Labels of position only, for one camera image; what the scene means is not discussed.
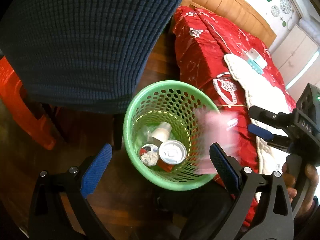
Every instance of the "black pants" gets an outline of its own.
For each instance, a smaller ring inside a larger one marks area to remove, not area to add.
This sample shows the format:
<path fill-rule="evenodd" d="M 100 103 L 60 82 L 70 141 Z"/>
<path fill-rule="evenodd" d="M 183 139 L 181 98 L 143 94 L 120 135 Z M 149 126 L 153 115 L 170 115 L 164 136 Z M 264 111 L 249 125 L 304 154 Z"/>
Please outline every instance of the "black pants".
<path fill-rule="evenodd" d="M 188 218 L 179 240 L 208 240 L 232 206 L 233 199 L 214 181 L 189 191 L 165 190 L 160 203 Z"/>

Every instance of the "light strip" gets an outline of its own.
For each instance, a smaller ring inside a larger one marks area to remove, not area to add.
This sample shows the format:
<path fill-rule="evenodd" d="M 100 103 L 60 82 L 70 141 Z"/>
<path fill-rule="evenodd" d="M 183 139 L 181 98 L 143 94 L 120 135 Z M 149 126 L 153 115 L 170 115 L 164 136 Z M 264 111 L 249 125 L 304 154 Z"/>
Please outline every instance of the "light strip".
<path fill-rule="evenodd" d="M 312 58 L 309 60 L 309 62 L 306 64 L 306 66 L 300 71 L 300 73 L 294 78 L 292 79 L 289 84 L 287 84 L 285 86 L 285 89 L 289 89 L 290 87 L 292 87 L 292 85 L 297 82 L 297 80 L 299 78 L 301 78 L 301 76 L 311 67 L 311 65 L 316 61 L 317 57 L 319 57 L 320 52 L 319 50 L 312 56 Z"/>

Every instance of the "red bedspread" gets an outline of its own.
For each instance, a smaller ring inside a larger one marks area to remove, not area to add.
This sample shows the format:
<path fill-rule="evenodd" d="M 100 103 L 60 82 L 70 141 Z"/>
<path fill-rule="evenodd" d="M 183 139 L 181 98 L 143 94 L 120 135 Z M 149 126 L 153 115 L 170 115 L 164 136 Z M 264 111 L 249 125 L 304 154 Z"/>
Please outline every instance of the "red bedspread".
<path fill-rule="evenodd" d="M 240 30 L 228 19 L 204 9 L 181 6 L 177 9 L 174 18 L 176 24 L 173 32 L 176 35 L 175 51 L 180 68 L 180 80 L 203 91 L 217 106 L 222 106 L 221 110 L 238 114 L 238 125 L 232 132 L 236 133 L 239 141 L 240 164 L 258 172 L 256 139 L 247 130 L 251 122 L 245 106 L 244 90 L 230 75 L 224 74 L 229 70 L 223 56 L 227 53 L 240 56 L 242 51 L 254 48 L 268 63 L 263 69 L 263 76 L 273 86 L 282 90 L 292 111 L 295 108 L 295 101 L 285 90 L 283 78 L 274 66 L 267 47 L 260 39 Z M 230 92 L 222 88 L 221 82 L 216 82 L 216 86 L 219 86 L 219 94 L 214 88 L 213 79 L 232 82 L 236 89 L 234 96 L 232 97 Z M 218 176 L 215 180 L 222 183 Z M 250 225 L 256 207 L 257 202 L 253 200 L 245 226 Z"/>

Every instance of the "human hand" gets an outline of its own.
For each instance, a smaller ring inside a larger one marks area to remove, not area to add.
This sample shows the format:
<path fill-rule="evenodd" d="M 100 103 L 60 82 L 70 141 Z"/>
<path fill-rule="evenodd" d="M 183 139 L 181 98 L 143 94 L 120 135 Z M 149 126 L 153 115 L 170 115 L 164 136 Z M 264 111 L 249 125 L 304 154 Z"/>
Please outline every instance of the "human hand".
<path fill-rule="evenodd" d="M 282 172 L 283 172 L 282 177 L 283 177 L 284 183 L 287 187 L 290 202 L 292 202 L 292 199 L 297 195 L 297 190 L 292 187 L 293 184 L 295 183 L 295 177 L 289 173 L 286 173 L 287 168 L 288 168 L 287 163 L 285 163 L 282 166 Z M 301 204 L 301 207 L 300 207 L 296 217 L 302 216 L 310 210 L 312 203 L 313 203 L 313 197 L 314 197 L 317 185 L 319 183 L 318 172 L 317 172 L 316 168 L 314 166 L 312 166 L 311 164 L 306 165 L 305 174 L 306 174 L 307 178 L 310 180 L 310 185 L 309 185 L 306 196 Z"/>

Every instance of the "silver bolt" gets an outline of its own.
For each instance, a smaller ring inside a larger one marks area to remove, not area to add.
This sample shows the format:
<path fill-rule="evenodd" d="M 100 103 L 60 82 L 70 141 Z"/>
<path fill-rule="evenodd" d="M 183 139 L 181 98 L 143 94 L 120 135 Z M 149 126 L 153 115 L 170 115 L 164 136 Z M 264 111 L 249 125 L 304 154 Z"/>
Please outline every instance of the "silver bolt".
<path fill-rule="evenodd" d="M 78 168 L 77 167 L 71 167 L 70 169 L 69 169 L 69 172 L 70 173 L 72 173 L 72 174 L 74 174 L 74 173 L 76 173 L 78 171 Z"/>
<path fill-rule="evenodd" d="M 279 171 L 275 171 L 273 173 L 276 177 L 280 178 L 281 177 L 281 173 Z"/>
<path fill-rule="evenodd" d="M 245 173 L 251 173 L 252 172 L 250 167 L 244 167 L 243 170 L 244 170 Z"/>
<path fill-rule="evenodd" d="M 41 171 L 40 172 L 40 177 L 44 177 L 44 176 L 46 176 L 47 175 L 47 172 L 46 171 Z"/>

